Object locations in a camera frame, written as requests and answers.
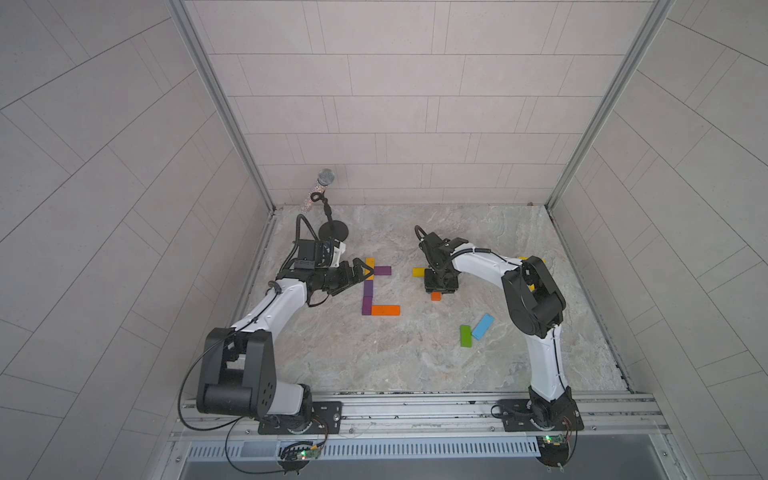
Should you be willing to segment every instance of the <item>wall tile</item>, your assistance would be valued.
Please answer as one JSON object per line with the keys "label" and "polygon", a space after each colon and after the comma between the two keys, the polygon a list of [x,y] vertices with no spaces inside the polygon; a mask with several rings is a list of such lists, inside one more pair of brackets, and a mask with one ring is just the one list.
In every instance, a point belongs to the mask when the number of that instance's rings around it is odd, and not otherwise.
{"label": "wall tile", "polygon": [[495,187],[501,165],[441,165],[432,172],[431,187]]}
{"label": "wall tile", "polygon": [[112,445],[98,480],[140,478],[157,436],[121,430]]}
{"label": "wall tile", "polygon": [[79,392],[159,259],[138,235],[120,225],[6,372]]}
{"label": "wall tile", "polygon": [[328,132],[320,97],[237,97],[237,105],[252,134]]}
{"label": "wall tile", "polygon": [[205,115],[184,82],[131,122],[109,148],[149,187],[204,122]]}
{"label": "wall tile", "polygon": [[299,144],[307,164],[374,164],[374,134],[300,134]]}
{"label": "wall tile", "polygon": [[26,0],[26,4],[76,65],[90,58],[48,0]]}
{"label": "wall tile", "polygon": [[427,97],[336,97],[336,114],[343,133],[424,131]]}
{"label": "wall tile", "polygon": [[631,193],[694,276],[745,247],[728,224],[661,158]]}
{"label": "wall tile", "polygon": [[168,19],[155,25],[141,36],[147,41],[152,55],[157,59],[171,85],[184,80],[194,71],[192,57],[173,20]]}
{"label": "wall tile", "polygon": [[467,55],[462,95],[557,95],[570,55]]}
{"label": "wall tile", "polygon": [[712,301],[763,368],[768,365],[768,349],[762,341],[768,313],[766,281],[768,266],[759,263],[710,292]]}
{"label": "wall tile", "polygon": [[581,185],[571,180],[563,192],[563,202],[568,206],[568,212],[576,223],[580,233],[584,233],[598,216],[598,209]]}
{"label": "wall tile", "polygon": [[214,171],[221,165],[227,155],[232,151],[232,140],[221,121],[218,113],[208,118],[198,132],[203,143],[213,158],[211,167]]}
{"label": "wall tile", "polygon": [[592,254],[589,253],[587,244],[581,237],[578,228],[576,228],[576,223],[571,218],[571,214],[568,213],[565,202],[558,202],[553,214],[558,229],[563,238],[565,238],[564,243],[568,245],[568,252],[571,254],[574,268],[576,271],[579,271],[592,261]]}
{"label": "wall tile", "polygon": [[458,95],[462,69],[463,55],[349,57],[355,95]]}
{"label": "wall tile", "polygon": [[219,79],[225,95],[253,95],[243,71],[243,66],[240,64],[239,55],[208,55],[208,59],[214,67],[216,78]]}
{"label": "wall tile", "polygon": [[60,0],[55,8],[91,57],[169,16],[165,5],[151,0]]}
{"label": "wall tile", "polygon": [[640,73],[616,103],[616,112],[673,167],[710,124]]}
{"label": "wall tile", "polygon": [[629,322],[629,327],[632,329],[632,333],[637,335],[648,327],[654,326],[664,318],[661,316],[661,312],[657,306],[654,306],[642,313],[638,318]]}
{"label": "wall tile", "polygon": [[118,330],[29,478],[95,478],[157,351]]}
{"label": "wall tile", "polygon": [[745,55],[768,63],[768,5],[760,0],[713,0],[692,24],[693,30]]}
{"label": "wall tile", "polygon": [[758,255],[768,258],[768,237],[762,228],[768,200],[765,164],[713,128],[680,162],[677,172]]}
{"label": "wall tile", "polygon": [[423,205],[442,203],[442,188],[366,188],[366,205]]}
{"label": "wall tile", "polygon": [[601,97],[619,69],[623,55],[575,55],[559,95]]}
{"label": "wall tile", "polygon": [[649,6],[637,2],[575,2],[555,53],[623,55]]}
{"label": "wall tile", "polygon": [[168,415],[178,394],[178,383],[189,367],[197,340],[203,334],[213,307],[214,304],[205,295],[192,287],[147,381],[141,387],[134,403],[135,409],[163,417]]}
{"label": "wall tile", "polygon": [[0,15],[0,105],[6,106],[74,67],[74,62],[24,2],[6,2]]}
{"label": "wall tile", "polygon": [[768,162],[768,137],[763,128],[763,114],[768,108],[766,88],[768,65],[742,55],[697,108],[763,163]]}
{"label": "wall tile", "polygon": [[181,224],[133,310],[169,331],[214,238],[194,215]]}
{"label": "wall tile", "polygon": [[418,188],[421,186],[421,165],[347,165],[349,185],[372,188]]}
{"label": "wall tile", "polygon": [[744,247],[722,262],[713,266],[711,270],[698,277],[699,285],[705,292],[709,293],[720,285],[741,273],[746,272],[753,266],[760,263],[761,259],[749,247]]}
{"label": "wall tile", "polygon": [[128,315],[125,317],[125,320],[123,320],[121,326],[128,332],[147,340],[158,348],[163,346],[165,337],[168,336],[168,332],[149,320],[139,316],[133,310],[128,312]]}
{"label": "wall tile", "polygon": [[240,218],[234,208],[231,209],[213,246],[210,248],[210,252],[205,257],[203,266],[200,268],[200,275],[208,280],[208,283],[216,290],[221,290],[224,285],[232,259],[243,239],[246,228],[247,223]]}
{"label": "wall tile", "polygon": [[475,161],[479,164],[543,164],[556,134],[483,134]]}
{"label": "wall tile", "polygon": [[170,242],[213,175],[199,150],[188,141],[144,192],[134,210]]}
{"label": "wall tile", "polygon": [[108,149],[84,165],[0,243],[0,316],[37,328],[143,191]]}
{"label": "wall tile", "polygon": [[659,322],[640,333],[637,341],[696,453],[740,448],[667,322]]}
{"label": "wall tile", "polygon": [[650,225],[646,214],[606,164],[585,190],[622,249]]}
{"label": "wall tile", "polygon": [[63,418],[77,396],[67,390],[0,375],[0,407]]}
{"label": "wall tile", "polygon": [[326,53],[432,53],[435,4],[320,2]]}
{"label": "wall tile", "polygon": [[517,188],[446,188],[444,204],[513,204]]}
{"label": "wall tile", "polygon": [[710,363],[697,370],[706,386],[716,385],[717,383],[727,382],[761,371],[760,365],[749,352],[729,356],[726,359]]}
{"label": "wall tile", "polygon": [[5,370],[31,335],[29,330],[0,320],[0,370]]}
{"label": "wall tile", "polygon": [[599,97],[539,97],[525,131],[580,134],[587,127],[599,103]]}
{"label": "wall tile", "polygon": [[0,238],[48,198],[69,173],[0,115]]}
{"label": "wall tile", "polygon": [[628,322],[654,305],[606,225],[592,235],[587,246]]}
{"label": "wall tile", "polygon": [[40,117],[23,101],[15,101],[3,108],[2,114],[68,173],[73,174],[83,166],[83,159],[48,128],[48,125],[40,120]]}
{"label": "wall tile", "polygon": [[351,95],[346,55],[239,55],[253,95]]}
{"label": "wall tile", "polygon": [[387,163],[463,164],[468,143],[469,134],[387,134]]}
{"label": "wall tile", "polygon": [[621,181],[650,148],[615,111],[608,116],[593,147]]}
{"label": "wall tile", "polygon": [[515,164],[507,179],[507,188],[554,188],[563,171],[562,165]]}
{"label": "wall tile", "polygon": [[0,409],[0,462],[8,478],[27,478],[56,433],[61,419]]}
{"label": "wall tile", "polygon": [[768,411],[763,402],[754,402],[754,399],[768,394],[766,374],[755,373],[711,386],[710,393],[739,436],[758,472],[763,476],[768,474],[768,458],[760,445],[760,429],[755,428],[755,419],[765,418]]}
{"label": "wall tile", "polygon": [[694,367],[745,350],[739,337],[664,238],[657,237],[651,242],[632,260],[632,266]]}
{"label": "wall tile", "polygon": [[701,79],[694,91],[688,95],[685,100],[685,104],[696,110],[704,101],[704,98],[710,94],[717,82],[725,75],[731,65],[739,58],[741,54],[738,51],[726,48],[720,57],[717,58],[712,68],[709,69],[704,78]]}
{"label": "wall tile", "polygon": [[301,2],[193,2],[211,53],[312,53]]}
{"label": "wall tile", "polygon": [[724,49],[693,30],[666,21],[638,70],[685,101]]}
{"label": "wall tile", "polygon": [[596,313],[602,318],[602,325],[614,345],[614,355],[621,359],[625,366],[642,360],[643,351],[637,344],[632,330],[627,325],[627,320],[624,319],[621,309],[594,261],[581,269],[581,277],[595,302]]}
{"label": "wall tile", "polygon": [[40,87],[24,102],[88,159],[160,96],[136,49],[125,42]]}
{"label": "wall tile", "polygon": [[555,3],[451,4],[445,53],[539,54]]}
{"label": "wall tile", "polygon": [[168,242],[145,219],[141,218],[136,210],[128,212],[123,223],[160,255],[168,248]]}
{"label": "wall tile", "polygon": [[248,172],[245,165],[240,155],[233,149],[214,177],[210,179],[197,202],[220,227],[235,203],[240,189],[247,181]]}
{"label": "wall tile", "polygon": [[437,131],[512,133],[524,101],[522,97],[441,97]]}

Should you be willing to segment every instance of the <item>black cable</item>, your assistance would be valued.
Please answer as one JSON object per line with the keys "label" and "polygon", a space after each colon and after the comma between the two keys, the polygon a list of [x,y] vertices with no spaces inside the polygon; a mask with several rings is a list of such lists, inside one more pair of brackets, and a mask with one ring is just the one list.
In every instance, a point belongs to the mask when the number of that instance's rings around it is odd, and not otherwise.
{"label": "black cable", "polygon": [[279,295],[280,295],[280,294],[277,292],[277,288],[276,288],[276,289],[275,289],[275,296],[273,296],[273,297],[272,297],[272,300],[270,300],[270,302],[269,302],[269,303],[268,303],[268,304],[267,304],[267,305],[266,305],[264,308],[262,308],[262,310],[261,310],[260,312],[258,312],[258,314],[257,314],[257,315],[255,315],[255,317],[254,317],[254,318],[252,318],[252,319],[251,319],[251,321],[249,321],[249,322],[248,322],[248,323],[246,323],[245,325],[241,326],[239,329],[237,329],[237,330],[234,330],[234,331],[233,331],[232,333],[230,333],[229,335],[225,336],[224,338],[222,338],[222,339],[221,339],[221,340],[219,340],[218,342],[216,342],[216,343],[214,343],[213,345],[211,345],[211,346],[209,346],[208,348],[206,348],[206,349],[205,349],[205,351],[203,351],[203,352],[200,354],[200,356],[198,356],[198,357],[195,359],[195,361],[194,361],[194,362],[192,362],[192,365],[191,365],[191,366],[190,366],[190,368],[187,370],[187,374],[184,376],[184,380],[182,380],[182,381],[181,381],[181,386],[179,387],[179,395],[178,395],[178,397],[177,397],[177,401],[176,401],[176,412],[177,412],[177,414],[179,415],[179,420],[181,420],[181,423],[182,423],[182,424],[184,424],[184,426],[185,426],[185,427],[187,427],[187,428],[188,428],[188,429],[190,429],[190,430],[196,430],[196,431],[198,431],[198,432],[210,432],[211,430],[217,430],[217,429],[220,429],[220,428],[222,428],[222,427],[226,427],[227,425],[234,425],[234,424],[235,424],[235,422],[237,422],[237,420],[239,420],[239,419],[234,419],[234,420],[232,420],[231,422],[227,422],[227,423],[224,423],[224,424],[222,424],[222,425],[218,425],[218,426],[215,426],[215,427],[206,427],[206,428],[204,428],[204,429],[202,429],[202,428],[200,428],[200,427],[193,427],[192,425],[190,425],[189,423],[187,423],[187,420],[185,420],[185,419],[184,419],[184,417],[181,415],[181,395],[184,393],[184,386],[187,384],[187,380],[189,379],[189,377],[190,377],[190,374],[192,373],[192,370],[193,370],[193,369],[194,369],[194,367],[195,367],[195,366],[196,366],[196,365],[199,363],[199,361],[201,361],[201,360],[203,359],[203,357],[204,357],[204,356],[206,356],[206,355],[208,354],[208,352],[210,352],[211,350],[213,350],[214,348],[216,348],[216,347],[219,345],[219,343],[222,343],[222,342],[226,341],[226,340],[227,340],[227,339],[229,339],[231,336],[233,336],[235,333],[241,332],[241,331],[243,331],[243,329],[245,329],[245,328],[246,328],[246,327],[248,327],[249,325],[251,325],[251,324],[255,323],[255,322],[256,322],[256,321],[259,319],[259,316],[260,316],[262,313],[264,313],[264,312],[266,311],[266,309],[270,308],[270,306],[272,305],[272,303],[275,301],[275,299],[276,299],[276,298],[277,298]]}
{"label": "black cable", "polygon": [[235,419],[234,422],[232,422],[232,426],[230,427],[229,432],[227,432],[227,437],[224,439],[224,456],[227,457],[227,461],[230,463],[230,466],[237,470],[238,472],[245,473],[248,475],[267,475],[270,473],[284,473],[287,472],[286,469],[282,468],[280,470],[271,470],[269,472],[248,472],[247,470],[243,470],[242,468],[238,467],[237,465],[232,463],[232,459],[230,458],[230,453],[227,450],[227,443],[230,441],[230,433],[232,433],[232,429],[235,428],[235,424],[238,423],[240,420],[244,419],[245,417],[239,417]]}

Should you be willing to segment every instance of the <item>marble floor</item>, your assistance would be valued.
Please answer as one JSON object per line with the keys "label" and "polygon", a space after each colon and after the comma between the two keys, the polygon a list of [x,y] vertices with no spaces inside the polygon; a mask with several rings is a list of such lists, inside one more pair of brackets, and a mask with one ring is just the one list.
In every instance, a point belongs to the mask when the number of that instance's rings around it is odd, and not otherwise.
{"label": "marble floor", "polygon": [[[278,210],[277,222],[254,284],[258,303],[292,246],[299,207]],[[315,230],[322,208],[307,214]],[[488,205],[338,206],[333,217],[349,226],[344,259],[376,258],[392,266],[374,279],[373,302],[400,305],[401,316],[362,316],[362,284],[303,308],[275,342],[278,378],[314,391],[525,391],[530,366],[525,338],[509,319],[501,290],[464,274],[459,290],[433,302],[412,268],[426,266],[413,233],[421,225],[444,238],[462,237],[508,257],[536,255],[547,266],[568,307],[562,350],[575,391],[623,390],[626,384],[543,207]],[[310,238],[304,230],[302,238]],[[313,302],[325,295],[316,293]],[[485,313],[496,320],[471,349],[459,346],[458,328]]]}

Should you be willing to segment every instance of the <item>mounting plate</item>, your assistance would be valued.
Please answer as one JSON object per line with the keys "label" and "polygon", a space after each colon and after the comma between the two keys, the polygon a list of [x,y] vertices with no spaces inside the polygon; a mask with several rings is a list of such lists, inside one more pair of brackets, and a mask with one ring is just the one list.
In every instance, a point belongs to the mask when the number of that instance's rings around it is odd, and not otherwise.
{"label": "mounting plate", "polygon": [[[329,434],[339,433],[342,405],[341,402],[312,402],[312,414],[319,416],[325,421],[326,425],[328,425]],[[312,422],[303,435],[322,435],[323,433],[323,427],[318,425],[317,422]],[[292,435],[292,432],[284,426],[274,427],[265,422],[260,422],[259,435]]]}

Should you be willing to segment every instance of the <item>orange block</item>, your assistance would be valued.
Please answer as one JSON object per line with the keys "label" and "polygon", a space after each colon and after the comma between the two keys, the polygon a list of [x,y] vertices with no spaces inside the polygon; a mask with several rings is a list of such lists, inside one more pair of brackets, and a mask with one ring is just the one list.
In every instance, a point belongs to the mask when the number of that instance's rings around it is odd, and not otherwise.
{"label": "orange block", "polygon": [[374,305],[371,306],[371,315],[374,316],[399,316],[400,305]]}

